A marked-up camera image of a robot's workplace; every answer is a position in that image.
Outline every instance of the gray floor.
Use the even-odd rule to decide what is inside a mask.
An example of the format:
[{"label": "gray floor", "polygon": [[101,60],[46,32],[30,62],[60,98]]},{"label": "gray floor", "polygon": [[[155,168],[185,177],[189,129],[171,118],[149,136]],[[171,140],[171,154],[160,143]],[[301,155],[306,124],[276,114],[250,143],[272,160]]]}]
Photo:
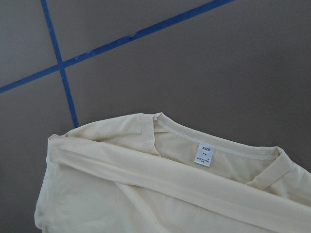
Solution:
[{"label": "gray floor", "polygon": [[[209,1],[48,1],[63,61]],[[163,112],[311,172],[311,2],[235,0],[66,67],[79,126]],[[0,6],[0,232],[40,232],[47,138],[74,128],[38,0]]]}]

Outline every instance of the fabric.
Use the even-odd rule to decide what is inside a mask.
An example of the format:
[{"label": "fabric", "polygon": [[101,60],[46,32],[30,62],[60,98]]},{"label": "fabric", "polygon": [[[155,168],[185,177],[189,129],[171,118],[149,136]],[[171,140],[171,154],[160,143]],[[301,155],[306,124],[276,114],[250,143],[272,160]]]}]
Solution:
[{"label": "fabric", "polygon": [[[200,164],[202,145],[213,154]],[[311,174],[282,148],[212,136],[162,112],[53,134],[46,162],[35,210],[43,233],[311,232]]]}]

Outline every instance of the garment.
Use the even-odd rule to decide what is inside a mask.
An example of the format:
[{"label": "garment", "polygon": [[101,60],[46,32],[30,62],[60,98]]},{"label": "garment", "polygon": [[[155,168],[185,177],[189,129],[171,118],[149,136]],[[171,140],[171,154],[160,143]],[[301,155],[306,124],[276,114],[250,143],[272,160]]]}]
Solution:
[{"label": "garment", "polygon": [[164,113],[92,122],[48,139],[35,210],[43,233],[309,233],[311,174]]}]

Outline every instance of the blue tape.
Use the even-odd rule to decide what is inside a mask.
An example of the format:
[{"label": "blue tape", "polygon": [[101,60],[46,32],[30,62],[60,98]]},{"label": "blue tape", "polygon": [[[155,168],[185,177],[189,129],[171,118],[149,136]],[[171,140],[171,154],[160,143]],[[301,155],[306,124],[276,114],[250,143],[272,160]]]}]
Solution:
[{"label": "blue tape", "polygon": [[42,71],[39,71],[39,72],[37,72],[35,74],[32,74],[30,76],[27,76],[27,77],[21,79],[21,80],[18,80],[18,81],[14,82],[14,83],[10,83],[10,84],[8,84],[6,86],[0,87],[0,94],[5,92],[5,91],[11,90],[11,89],[13,89],[15,87],[18,87],[18,86],[24,85],[26,83],[29,83],[29,82],[31,82],[33,80],[42,78],[43,76],[49,75],[49,74],[51,74],[51,73],[53,73],[55,71],[58,71],[58,65],[54,65],[54,66],[52,66],[50,68],[44,69]]},{"label": "blue tape", "polygon": [[78,122],[77,114],[76,114],[76,111],[74,108],[73,99],[72,99],[72,96],[70,93],[69,83],[68,83],[66,72],[65,72],[65,67],[64,67],[62,56],[61,56],[59,46],[57,43],[56,34],[55,34],[55,31],[53,28],[53,24],[52,24],[52,20],[50,17],[50,13],[49,13],[49,9],[48,9],[48,5],[47,5],[46,0],[41,0],[41,5],[42,5],[43,12],[44,12],[45,20],[46,20],[48,28],[49,28],[50,37],[52,40],[55,56],[56,56],[57,63],[59,66],[60,75],[62,77],[63,86],[65,89],[67,102],[68,102],[69,109],[70,109],[71,118],[72,118],[74,127],[77,128],[77,127],[79,127],[79,122]]},{"label": "blue tape", "polygon": [[125,37],[122,37],[118,40],[115,40],[109,44],[106,44],[106,45],[103,45],[101,47],[98,47],[94,50],[91,50],[90,52],[88,53],[83,53],[81,55],[78,55],[74,58],[71,58],[67,61],[64,61],[64,66],[65,67],[69,67],[71,65],[74,65],[76,63],[79,63],[81,61],[84,61],[86,59],[89,59],[91,57],[94,57],[98,54],[101,54],[103,52],[106,52],[106,51],[109,51],[109,50],[112,50],[118,46],[121,46],[121,45],[124,45],[124,44],[127,44],[131,41],[134,41],[134,40],[137,40],[139,38],[142,38],[143,36],[147,36],[149,34],[152,34],[152,33],[155,33],[159,30],[162,30],[164,28],[167,28],[169,26],[172,26],[176,23],[179,23],[181,21],[184,21],[184,20],[187,20],[189,18],[192,18],[192,17],[195,17],[199,14],[202,14],[204,12],[207,12],[207,11],[210,11],[216,7],[219,7],[219,6],[222,6],[222,5],[225,5],[229,2],[232,2],[234,0],[214,0],[214,1],[211,1],[209,3],[206,3],[202,6],[198,6],[194,9],[191,9],[189,11],[186,11],[184,13],[181,13],[177,16],[174,16],[172,18],[169,18],[165,21],[162,21],[162,22],[159,22],[157,24],[154,24],[148,28],[145,28],[145,29],[142,29],[140,31],[138,31],[137,33],[135,33],[134,36],[125,36]]}]

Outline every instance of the cream fabric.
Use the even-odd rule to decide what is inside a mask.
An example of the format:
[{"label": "cream fabric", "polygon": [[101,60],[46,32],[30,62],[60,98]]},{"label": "cream fabric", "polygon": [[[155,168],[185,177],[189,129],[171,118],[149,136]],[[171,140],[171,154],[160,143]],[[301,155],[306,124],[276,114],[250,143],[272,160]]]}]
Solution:
[{"label": "cream fabric", "polygon": [[[210,167],[194,162],[214,148]],[[309,233],[311,174],[163,113],[105,119],[48,139],[35,211],[43,233]]]}]

